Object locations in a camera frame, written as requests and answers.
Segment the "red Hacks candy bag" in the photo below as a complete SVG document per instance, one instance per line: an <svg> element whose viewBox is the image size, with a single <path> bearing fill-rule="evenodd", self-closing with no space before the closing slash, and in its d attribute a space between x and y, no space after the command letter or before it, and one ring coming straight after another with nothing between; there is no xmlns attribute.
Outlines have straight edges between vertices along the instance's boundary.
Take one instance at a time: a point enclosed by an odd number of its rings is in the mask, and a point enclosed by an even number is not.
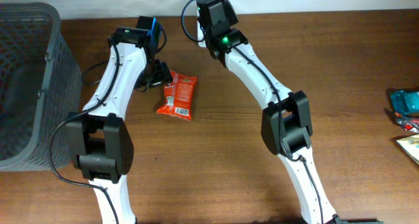
<svg viewBox="0 0 419 224"><path fill-rule="evenodd" d="M156 113L191 121L192 97L197 77L186 76L173 70L170 73L173 81L164 85L165 104L159 107Z"/></svg>

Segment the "black red snack packet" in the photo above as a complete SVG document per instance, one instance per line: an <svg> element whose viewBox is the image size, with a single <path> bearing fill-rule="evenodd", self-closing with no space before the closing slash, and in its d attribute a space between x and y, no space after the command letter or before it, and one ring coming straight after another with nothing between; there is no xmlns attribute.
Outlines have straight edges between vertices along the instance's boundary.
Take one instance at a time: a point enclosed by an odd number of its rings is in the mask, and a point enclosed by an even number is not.
<svg viewBox="0 0 419 224"><path fill-rule="evenodd" d="M396 123L408 132L418 133L418 117L404 116L400 113L395 112Z"/></svg>

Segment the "blue mouthwash bottle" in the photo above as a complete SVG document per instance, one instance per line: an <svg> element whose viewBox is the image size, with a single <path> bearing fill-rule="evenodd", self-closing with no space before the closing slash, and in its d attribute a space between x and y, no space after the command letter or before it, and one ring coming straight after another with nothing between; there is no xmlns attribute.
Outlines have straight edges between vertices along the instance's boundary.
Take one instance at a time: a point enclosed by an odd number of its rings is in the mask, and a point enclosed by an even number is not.
<svg viewBox="0 0 419 224"><path fill-rule="evenodd" d="M390 95L394 110L402 115L418 113L418 91L397 90Z"/></svg>

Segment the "beige wet wipes pack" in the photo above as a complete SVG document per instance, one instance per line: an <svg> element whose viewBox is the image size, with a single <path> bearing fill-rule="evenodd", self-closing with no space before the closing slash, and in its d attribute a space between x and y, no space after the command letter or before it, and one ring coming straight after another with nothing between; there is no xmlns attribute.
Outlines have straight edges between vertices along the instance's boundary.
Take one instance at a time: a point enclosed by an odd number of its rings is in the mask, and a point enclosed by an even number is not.
<svg viewBox="0 0 419 224"><path fill-rule="evenodd" d="M407 153L407 155L415 162L419 163L418 160L418 134L409 136L406 138L398 139L396 142L399 146Z"/></svg>

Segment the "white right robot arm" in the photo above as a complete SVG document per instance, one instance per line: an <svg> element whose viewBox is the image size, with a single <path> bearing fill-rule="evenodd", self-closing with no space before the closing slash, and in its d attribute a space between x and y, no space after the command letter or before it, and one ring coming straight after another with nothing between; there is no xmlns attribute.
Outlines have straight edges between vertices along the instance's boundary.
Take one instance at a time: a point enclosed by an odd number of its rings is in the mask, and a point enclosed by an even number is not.
<svg viewBox="0 0 419 224"><path fill-rule="evenodd" d="M305 223L342 223L317 173L312 149L310 105L258 59L229 0L196 0L198 22L211 56L241 80L262 109L261 136L284 164L297 193Z"/></svg>

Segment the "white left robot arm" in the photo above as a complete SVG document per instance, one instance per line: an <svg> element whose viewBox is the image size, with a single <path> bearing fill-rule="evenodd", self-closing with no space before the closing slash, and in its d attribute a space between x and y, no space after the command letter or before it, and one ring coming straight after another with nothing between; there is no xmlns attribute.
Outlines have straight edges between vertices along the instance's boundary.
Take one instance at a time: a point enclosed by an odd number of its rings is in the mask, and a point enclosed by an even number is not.
<svg viewBox="0 0 419 224"><path fill-rule="evenodd" d="M134 144L125 124L134 90L172 82L162 50L164 29L156 18L140 16L134 28L119 27L108 40L110 57L101 81L79 115L69 114L65 131L71 160L94 189L104 223L136 223L130 205L128 172Z"/></svg>

